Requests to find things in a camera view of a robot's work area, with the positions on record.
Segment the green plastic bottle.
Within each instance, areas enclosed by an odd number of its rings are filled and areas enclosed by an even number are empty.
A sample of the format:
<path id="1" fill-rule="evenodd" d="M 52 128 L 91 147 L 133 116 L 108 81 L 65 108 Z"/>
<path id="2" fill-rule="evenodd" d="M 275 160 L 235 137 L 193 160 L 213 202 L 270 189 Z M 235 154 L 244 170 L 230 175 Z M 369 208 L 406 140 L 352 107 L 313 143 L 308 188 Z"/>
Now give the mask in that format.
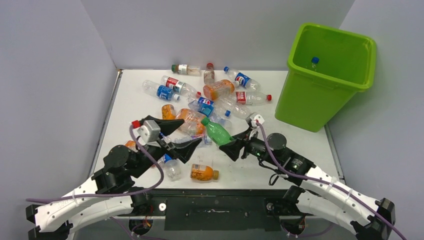
<path id="1" fill-rule="evenodd" d="M 203 118 L 200 123 L 205 127 L 207 135 L 217 146 L 226 145 L 234 140 L 230 133 L 219 123 L 213 122 L 207 117 Z"/>

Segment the orange bottle brown cap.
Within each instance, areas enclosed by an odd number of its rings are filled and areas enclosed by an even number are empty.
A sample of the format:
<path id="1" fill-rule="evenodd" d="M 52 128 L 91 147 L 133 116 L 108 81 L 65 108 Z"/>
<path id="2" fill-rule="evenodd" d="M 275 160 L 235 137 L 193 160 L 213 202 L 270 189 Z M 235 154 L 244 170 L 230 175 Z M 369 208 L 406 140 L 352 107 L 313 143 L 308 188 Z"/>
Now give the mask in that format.
<path id="1" fill-rule="evenodd" d="M 215 181 L 219 179 L 219 171 L 210 166 L 201 164 L 192 164 L 190 178 L 198 181 Z"/>

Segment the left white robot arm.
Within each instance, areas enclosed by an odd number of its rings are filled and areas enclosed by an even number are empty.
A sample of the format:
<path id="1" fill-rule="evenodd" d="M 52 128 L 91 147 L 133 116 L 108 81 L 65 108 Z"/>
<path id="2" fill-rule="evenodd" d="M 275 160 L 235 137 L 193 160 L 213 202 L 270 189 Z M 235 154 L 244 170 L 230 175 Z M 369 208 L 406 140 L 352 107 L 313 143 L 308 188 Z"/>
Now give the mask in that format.
<path id="1" fill-rule="evenodd" d="M 158 161 L 165 155 L 186 163 L 200 138 L 175 143 L 168 136 L 184 124 L 183 119 L 163 120 L 152 116 L 133 121 L 129 134 L 136 150 L 119 144 L 104 157 L 104 166 L 66 195 L 50 199 L 30 199 L 26 218 L 34 228 L 30 240 L 66 240 L 79 229 L 118 215 L 144 215 L 149 210 L 148 192 L 158 187 L 137 187 L 135 179 L 151 166 L 165 172 Z"/>

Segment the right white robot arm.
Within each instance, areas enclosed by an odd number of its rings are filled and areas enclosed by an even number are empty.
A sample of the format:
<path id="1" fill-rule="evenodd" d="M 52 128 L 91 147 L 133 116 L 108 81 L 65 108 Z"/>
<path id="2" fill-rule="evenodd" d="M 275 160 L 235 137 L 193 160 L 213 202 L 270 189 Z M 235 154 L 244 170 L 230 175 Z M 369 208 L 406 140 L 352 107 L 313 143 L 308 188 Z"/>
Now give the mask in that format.
<path id="1" fill-rule="evenodd" d="M 387 240 L 394 231 L 395 205 L 387 198 L 366 196 L 324 172 L 309 159 L 287 147 L 281 133 L 264 139 L 263 130 L 250 127 L 218 143 L 219 149 L 236 161 L 256 157 L 260 164 L 274 165 L 274 172 L 292 183 L 283 199 L 289 214 L 314 215 L 345 228 L 358 240 Z"/>

